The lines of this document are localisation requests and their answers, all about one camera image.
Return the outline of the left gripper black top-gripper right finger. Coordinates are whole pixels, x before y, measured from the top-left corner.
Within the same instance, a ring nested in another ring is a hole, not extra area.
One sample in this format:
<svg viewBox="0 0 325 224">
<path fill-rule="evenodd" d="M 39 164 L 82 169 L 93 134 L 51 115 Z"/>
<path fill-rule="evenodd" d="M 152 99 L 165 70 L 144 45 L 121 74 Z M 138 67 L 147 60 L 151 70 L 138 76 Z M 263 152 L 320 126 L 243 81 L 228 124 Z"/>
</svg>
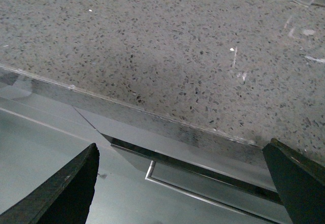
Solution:
<svg viewBox="0 0 325 224">
<path fill-rule="evenodd" d="M 293 223 L 324 223 L 324 166 L 276 138 L 263 148 L 273 183 Z"/>
</svg>

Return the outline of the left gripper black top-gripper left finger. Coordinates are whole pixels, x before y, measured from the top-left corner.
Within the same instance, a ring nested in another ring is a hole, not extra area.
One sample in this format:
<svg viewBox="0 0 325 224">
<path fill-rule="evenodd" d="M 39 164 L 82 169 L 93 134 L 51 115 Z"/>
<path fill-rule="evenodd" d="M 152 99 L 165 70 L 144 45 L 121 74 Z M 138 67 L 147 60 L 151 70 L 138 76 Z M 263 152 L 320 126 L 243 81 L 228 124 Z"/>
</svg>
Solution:
<svg viewBox="0 0 325 224">
<path fill-rule="evenodd" d="M 25 198 L 1 214 L 1 223 L 86 223 L 100 153 L 90 144 Z"/>
</svg>

